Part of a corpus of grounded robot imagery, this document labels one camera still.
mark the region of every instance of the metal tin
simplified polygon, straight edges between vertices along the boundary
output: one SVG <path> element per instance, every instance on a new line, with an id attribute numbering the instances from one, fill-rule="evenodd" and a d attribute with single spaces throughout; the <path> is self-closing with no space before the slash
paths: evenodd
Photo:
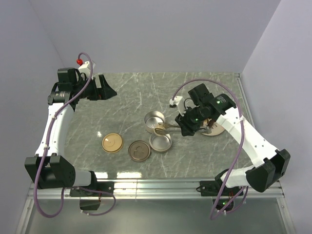
<path id="1" fill-rule="evenodd" d="M 170 134 L 158 136 L 153 133 L 150 137 L 150 146 L 153 150 L 159 153 L 167 152 L 172 145 L 172 139 Z"/>
<path id="2" fill-rule="evenodd" d="M 108 153 L 117 153 L 123 146 L 121 135 L 117 133 L 107 134 L 102 141 L 103 150 Z"/>
<path id="3" fill-rule="evenodd" d="M 154 132 L 154 128 L 158 125 L 158 123 L 164 123 L 165 116 L 159 111 L 150 111 L 144 117 L 145 129 L 149 133 Z"/>
<path id="4" fill-rule="evenodd" d="M 151 148 L 146 142 L 137 140 L 129 146 L 128 153 L 132 160 L 143 162 L 150 156 Z"/>

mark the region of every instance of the tin lid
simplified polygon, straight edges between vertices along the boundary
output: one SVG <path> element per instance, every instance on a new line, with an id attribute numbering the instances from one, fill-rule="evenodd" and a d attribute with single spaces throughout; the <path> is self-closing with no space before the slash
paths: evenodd
<path id="1" fill-rule="evenodd" d="M 151 154 L 150 146 L 142 140 L 132 142 L 128 153 L 132 160 L 136 162 L 145 161 Z"/>
<path id="2" fill-rule="evenodd" d="M 121 150 L 123 146 L 123 140 L 117 133 L 107 134 L 102 141 L 103 150 L 108 153 L 116 153 Z"/>

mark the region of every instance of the marble surface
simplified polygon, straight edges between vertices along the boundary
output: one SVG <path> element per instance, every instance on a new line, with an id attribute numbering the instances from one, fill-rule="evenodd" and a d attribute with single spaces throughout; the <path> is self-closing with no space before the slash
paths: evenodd
<path id="1" fill-rule="evenodd" d="M 118 95 L 110 100 L 80 100 L 68 130 L 65 157 L 77 170 L 92 170 L 108 178 L 207 177 L 230 166 L 238 143 L 226 131 L 218 136 L 174 134 L 168 152 L 152 150 L 145 162 L 132 161 L 128 147 L 135 140 L 149 142 L 151 134 L 144 129 L 144 116 L 149 111 L 160 111 L 166 122 L 175 123 L 178 112 L 169 108 L 169 99 L 182 83 L 195 78 L 210 78 L 228 86 L 248 118 L 235 74 L 119 73 L 105 74 L 105 78 Z M 179 95 L 189 97 L 187 91 L 200 83 L 187 85 Z M 205 84 L 214 95 L 225 92 L 213 83 Z M 102 139 L 108 133 L 122 136 L 124 145 L 118 153 L 109 154 L 102 149 Z M 249 165 L 248 156 L 242 152 L 235 168 Z"/>

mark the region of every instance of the gray wall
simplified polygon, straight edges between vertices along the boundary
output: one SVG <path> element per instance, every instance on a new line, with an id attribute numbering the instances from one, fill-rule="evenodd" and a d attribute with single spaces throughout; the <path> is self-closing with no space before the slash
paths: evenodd
<path id="1" fill-rule="evenodd" d="M 312 232 L 311 22 L 311 0 L 282 0 L 243 72 L 257 129 L 292 155 L 281 182 L 298 234 Z"/>
<path id="2" fill-rule="evenodd" d="M 28 1 L 2 2 L 0 29 L 0 228 L 11 234 L 30 185 L 24 161 L 40 143 L 62 63 Z"/>
<path id="3" fill-rule="evenodd" d="M 242 72 L 280 0 L 30 0 L 66 66 Z"/>

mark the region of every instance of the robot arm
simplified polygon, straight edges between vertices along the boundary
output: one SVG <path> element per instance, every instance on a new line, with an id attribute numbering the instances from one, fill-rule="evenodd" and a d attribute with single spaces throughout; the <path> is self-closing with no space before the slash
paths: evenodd
<path id="1" fill-rule="evenodd" d="M 48 97 L 49 116 L 42 141 L 36 150 L 35 157 L 28 157 L 25 160 L 25 168 L 33 182 L 35 182 L 41 157 L 45 149 L 48 128 L 52 119 L 55 118 L 54 114 L 86 84 L 87 80 L 81 77 L 82 73 L 85 73 L 87 76 L 90 75 L 90 63 L 88 61 L 78 69 L 63 68 L 58 70 L 58 82 L 54 85 Z M 97 87 L 96 79 L 99 79 L 100 87 Z M 65 139 L 76 104 L 81 98 L 107 100 L 116 95 L 117 93 L 108 85 L 104 75 L 98 75 L 98 77 L 93 77 L 85 91 L 77 99 L 61 111 L 52 127 L 48 153 L 40 173 L 38 188 L 49 189 L 86 186 L 89 189 L 98 189 L 97 178 L 94 172 L 75 170 L 73 165 L 63 157 Z"/>
<path id="2" fill-rule="evenodd" d="M 203 120 L 212 119 L 220 124 L 239 143 L 241 140 L 241 126 L 243 121 L 245 140 L 243 149 L 252 161 L 253 166 L 232 170 L 226 182 L 227 188 L 251 186 L 258 192 L 264 192 L 285 173 L 290 160 L 286 150 L 279 151 L 271 145 L 244 118 L 239 118 L 235 103 L 226 95 L 214 97 L 204 84 L 189 91 L 196 107 L 187 109 L 181 103 L 184 98 L 177 96 L 170 100 L 171 107 L 178 107 L 179 115 L 175 118 L 181 127 L 183 136 L 193 136 L 199 130 Z M 216 181 L 224 181 L 226 171 L 216 176 Z"/>

